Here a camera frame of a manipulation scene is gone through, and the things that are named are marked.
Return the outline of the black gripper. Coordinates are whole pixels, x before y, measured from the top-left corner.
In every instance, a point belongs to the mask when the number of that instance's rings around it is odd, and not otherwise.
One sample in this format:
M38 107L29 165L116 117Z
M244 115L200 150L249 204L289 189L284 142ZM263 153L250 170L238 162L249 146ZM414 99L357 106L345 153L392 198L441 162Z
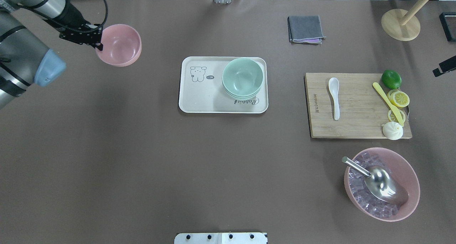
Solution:
M60 32L60 38L80 45L90 45L98 51L104 49L101 43L103 25L93 25L86 21L81 12L69 2L60 15L46 19L45 22Z

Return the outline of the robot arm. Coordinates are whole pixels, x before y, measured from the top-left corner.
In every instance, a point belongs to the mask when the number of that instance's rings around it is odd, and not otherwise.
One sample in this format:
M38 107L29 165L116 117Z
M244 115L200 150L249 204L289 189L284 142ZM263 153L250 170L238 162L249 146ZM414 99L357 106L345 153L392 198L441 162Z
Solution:
M66 69L61 57L18 21L20 8L39 15L59 32L59 37L102 51L104 23L92 24L70 0L1 0L0 106L3 108L36 83L45 87Z

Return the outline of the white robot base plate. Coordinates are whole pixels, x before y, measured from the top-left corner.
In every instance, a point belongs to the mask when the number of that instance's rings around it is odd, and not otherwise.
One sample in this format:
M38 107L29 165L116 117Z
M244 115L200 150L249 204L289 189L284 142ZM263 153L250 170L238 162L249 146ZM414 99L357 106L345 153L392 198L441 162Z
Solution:
M267 244L267 233L225 232L225 233L180 233L174 244Z

